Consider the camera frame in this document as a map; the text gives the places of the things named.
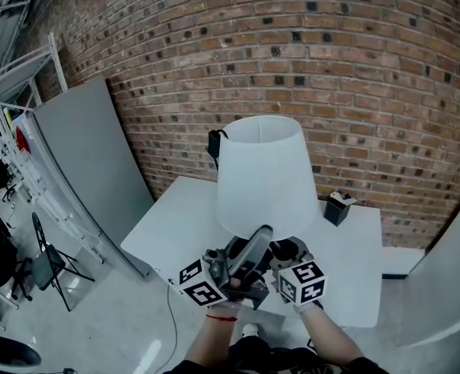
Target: red string bracelet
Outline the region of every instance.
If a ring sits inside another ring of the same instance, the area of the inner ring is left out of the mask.
[[[229,321],[229,322],[237,321],[236,317],[216,317],[216,316],[210,316],[210,315],[206,315],[206,317],[209,317],[210,319],[220,320],[220,321]]]

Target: shoe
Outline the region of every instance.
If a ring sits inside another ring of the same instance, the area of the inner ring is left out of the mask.
[[[242,338],[259,336],[260,331],[258,330],[258,326],[256,324],[246,324],[244,328],[242,328]]]

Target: lamp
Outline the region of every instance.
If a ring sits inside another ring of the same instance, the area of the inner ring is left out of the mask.
[[[318,201],[301,125],[256,116],[227,125],[220,142],[216,214],[230,233],[250,239],[273,229],[273,241],[307,228]]]

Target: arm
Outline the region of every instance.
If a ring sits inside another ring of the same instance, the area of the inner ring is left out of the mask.
[[[300,315],[320,358],[344,366],[363,357],[355,342],[317,305],[308,304]]]
[[[238,309],[221,305],[211,306],[207,310],[208,316],[224,319],[235,319],[238,313]],[[235,321],[222,321],[206,317],[202,329],[185,356],[185,360],[207,368],[215,367],[224,362],[228,355],[234,326]]]

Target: brick wall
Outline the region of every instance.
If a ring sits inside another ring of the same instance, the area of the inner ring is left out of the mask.
[[[282,114],[319,194],[381,208],[385,245],[427,247],[460,206],[460,0],[48,0],[30,21],[22,50],[53,31],[70,85],[106,78],[156,197],[216,179],[208,130]]]

